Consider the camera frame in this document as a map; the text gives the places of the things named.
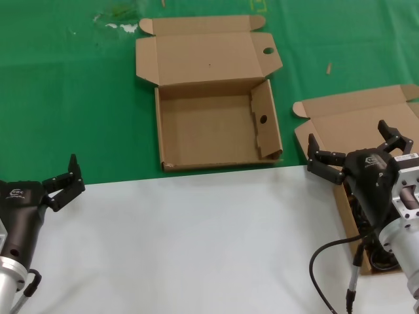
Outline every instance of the box flap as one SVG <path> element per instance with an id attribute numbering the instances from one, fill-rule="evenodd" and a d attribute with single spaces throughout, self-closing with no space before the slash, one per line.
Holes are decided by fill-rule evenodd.
<path id="1" fill-rule="evenodd" d="M 276 51 L 275 42 L 272 34 L 269 33 L 251 33 L 253 46 L 259 65 L 261 67 L 262 75 L 267 75 L 275 72 L 282 67 L 282 61 L 278 51 Z"/>
<path id="2" fill-rule="evenodd" d="M 192 18 L 191 21 L 209 21 L 208 28 L 211 29 L 216 20 L 230 21 L 225 24 L 232 25 L 238 21 L 238 25 L 235 26 L 236 29 L 230 28 L 229 32 L 216 29 L 218 33 L 200 32 L 138 39 L 137 76 L 159 86 L 265 78 L 279 69 L 282 62 L 271 34 L 248 31 L 254 29 L 253 18 L 254 16 Z M 177 18 L 164 20 L 177 25 Z"/>
<path id="3" fill-rule="evenodd" d="M 261 15 L 143 18 L 139 21 L 139 27 L 144 32 L 156 36 L 253 31 L 264 24 L 265 18 Z"/>
<path id="4" fill-rule="evenodd" d="M 142 39 L 141 42 L 136 41 L 136 73 L 142 79 L 159 84 L 155 38 L 150 37 Z"/>
<path id="5" fill-rule="evenodd" d="M 261 157 L 281 153 L 280 129 L 269 80 L 252 89 L 251 110 L 255 115 L 256 140 Z"/>
<path id="6" fill-rule="evenodd" d="M 294 103 L 293 111 L 302 118 L 315 118 L 405 103 L 417 97 L 419 86 L 395 85 L 299 101 Z"/>

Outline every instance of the green floor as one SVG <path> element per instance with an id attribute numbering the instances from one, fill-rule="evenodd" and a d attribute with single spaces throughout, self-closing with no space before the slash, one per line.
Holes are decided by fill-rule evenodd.
<path id="1" fill-rule="evenodd" d="M 161 0 L 0 0 L 0 179 L 62 173 L 72 152 L 87 183 L 167 176 L 153 85 L 135 74 L 143 34 L 105 25 L 222 14 L 263 14 L 280 51 L 278 166 L 304 163 L 295 101 L 419 83 L 418 0 L 166 0 L 165 9 Z"/>

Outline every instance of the open cardboard box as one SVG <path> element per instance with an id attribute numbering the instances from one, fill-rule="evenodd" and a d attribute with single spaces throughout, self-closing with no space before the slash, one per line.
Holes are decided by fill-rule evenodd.
<path id="1" fill-rule="evenodd" d="M 282 66 L 262 16 L 142 19 L 137 76 L 155 88 L 163 170 L 272 164 L 282 153 L 269 80 Z"/>
<path id="2" fill-rule="evenodd" d="M 294 113 L 310 119 L 295 129 L 295 134 L 306 156 L 310 133 L 316 136 L 321 150 L 347 154 L 382 144 L 377 127 L 378 121 L 385 120 L 414 141 L 412 152 L 419 152 L 419 103 L 408 103 L 418 97 L 419 86 L 409 84 L 299 101 L 293 106 Z M 392 154 L 398 156 L 401 151 Z M 344 186 L 336 186 L 334 194 L 346 235 L 358 235 Z M 350 243 L 352 254 L 358 244 Z M 373 273 L 366 255 L 361 273 Z"/>

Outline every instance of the metal cylinder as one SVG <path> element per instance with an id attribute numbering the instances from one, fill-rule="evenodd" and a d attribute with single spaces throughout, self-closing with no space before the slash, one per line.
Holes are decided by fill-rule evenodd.
<path id="1" fill-rule="evenodd" d="M 9 271 L 0 270 L 0 314 L 9 314 L 18 283 Z"/>
<path id="2" fill-rule="evenodd" d="M 27 271 L 11 258 L 0 256 L 0 314 L 9 314 L 14 295 L 25 287 Z"/>
<path id="3" fill-rule="evenodd" d="M 380 242 L 386 251 L 392 251 L 407 277 L 407 288 L 413 298 L 419 299 L 419 223 L 399 218 L 380 233 Z M 415 313 L 419 314 L 418 304 Z"/>

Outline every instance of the connector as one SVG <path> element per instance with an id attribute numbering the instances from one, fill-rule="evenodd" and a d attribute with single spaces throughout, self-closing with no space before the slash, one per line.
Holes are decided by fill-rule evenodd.
<path id="1" fill-rule="evenodd" d="M 355 301 L 356 291 L 347 290 L 346 291 L 346 311 L 348 314 L 352 314 L 352 306 Z"/>

